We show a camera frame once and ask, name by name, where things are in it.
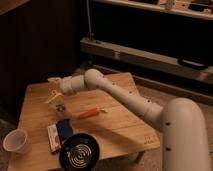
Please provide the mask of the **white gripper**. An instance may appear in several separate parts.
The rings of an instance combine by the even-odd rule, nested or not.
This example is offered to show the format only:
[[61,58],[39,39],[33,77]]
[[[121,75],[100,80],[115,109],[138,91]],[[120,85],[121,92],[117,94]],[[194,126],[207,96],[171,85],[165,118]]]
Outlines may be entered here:
[[[48,78],[48,82],[54,86],[59,87],[62,79],[60,77],[50,77]],[[50,96],[46,99],[45,103],[49,104],[53,102],[54,100],[57,100],[59,97],[61,97],[62,94],[57,90],[52,90]]]

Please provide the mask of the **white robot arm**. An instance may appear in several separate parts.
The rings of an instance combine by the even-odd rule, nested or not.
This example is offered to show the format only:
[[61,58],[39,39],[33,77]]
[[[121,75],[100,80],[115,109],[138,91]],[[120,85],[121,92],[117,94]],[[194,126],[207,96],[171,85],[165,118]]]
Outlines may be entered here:
[[213,171],[204,114],[193,100],[179,97],[160,106],[118,86],[96,69],[89,69],[83,75],[50,77],[48,82],[57,93],[66,96],[102,90],[161,132],[162,171]]

